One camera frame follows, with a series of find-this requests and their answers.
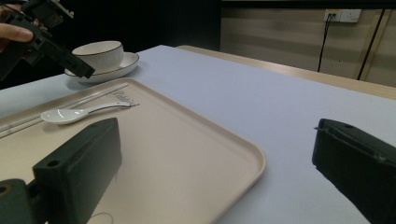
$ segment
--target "white spoon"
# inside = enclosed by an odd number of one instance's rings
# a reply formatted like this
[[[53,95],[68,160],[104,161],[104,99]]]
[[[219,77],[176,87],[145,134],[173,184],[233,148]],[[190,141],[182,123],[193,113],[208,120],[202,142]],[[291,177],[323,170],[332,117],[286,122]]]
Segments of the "white spoon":
[[[109,108],[113,106],[131,107],[132,105],[127,102],[115,102],[104,105],[96,105],[86,109],[52,109],[41,113],[41,118],[44,121],[50,123],[67,124],[82,119],[93,111]]]

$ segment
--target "white bowl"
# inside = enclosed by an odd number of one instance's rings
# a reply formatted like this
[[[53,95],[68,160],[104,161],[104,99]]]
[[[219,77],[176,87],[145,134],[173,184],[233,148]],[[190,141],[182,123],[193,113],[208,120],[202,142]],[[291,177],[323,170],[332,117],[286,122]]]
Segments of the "white bowl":
[[[101,74],[94,74],[90,78],[76,77],[76,75],[74,75],[67,69],[64,70],[64,73],[77,82],[82,82],[82,83],[106,82],[118,77],[123,77],[128,73],[132,72],[132,70],[134,70],[137,66],[137,61],[139,61],[139,55],[131,52],[124,52],[124,57],[120,66],[114,71],[101,73]]]
[[[94,74],[116,70],[123,59],[120,41],[101,41],[73,49],[72,53],[95,69]]]

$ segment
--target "white plate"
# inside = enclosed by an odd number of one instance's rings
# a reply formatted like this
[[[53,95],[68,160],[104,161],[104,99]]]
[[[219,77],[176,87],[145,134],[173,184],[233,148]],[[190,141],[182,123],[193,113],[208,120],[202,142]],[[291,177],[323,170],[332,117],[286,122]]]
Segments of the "white plate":
[[[115,71],[95,74],[92,75],[90,78],[76,77],[76,75],[74,75],[67,69],[64,70],[64,73],[77,82],[84,82],[84,83],[106,82],[118,77],[123,77],[128,73],[132,72],[132,70],[134,70],[137,66],[137,61],[139,61],[139,55],[131,52],[124,52],[124,58],[122,60],[122,63],[120,64],[120,67]]]

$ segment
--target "electrical outlet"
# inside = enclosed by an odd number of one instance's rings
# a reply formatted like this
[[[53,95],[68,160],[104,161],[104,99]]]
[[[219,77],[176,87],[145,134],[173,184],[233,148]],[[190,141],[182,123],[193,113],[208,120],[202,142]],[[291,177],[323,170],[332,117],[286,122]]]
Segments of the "electrical outlet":
[[[358,22],[361,9],[343,9],[340,22]]]
[[[342,9],[326,9],[323,20],[326,21],[329,14],[333,14],[332,21],[340,21]]]

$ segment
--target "table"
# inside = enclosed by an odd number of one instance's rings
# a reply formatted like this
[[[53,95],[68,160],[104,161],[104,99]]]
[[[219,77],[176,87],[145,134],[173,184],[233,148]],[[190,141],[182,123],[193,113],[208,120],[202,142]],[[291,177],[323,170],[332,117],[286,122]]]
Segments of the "table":
[[[368,223],[312,164],[314,128],[336,119],[396,146],[395,89],[188,46],[139,55],[128,77],[263,148],[262,179],[219,223]],[[2,90],[0,117],[88,87],[60,75]]]

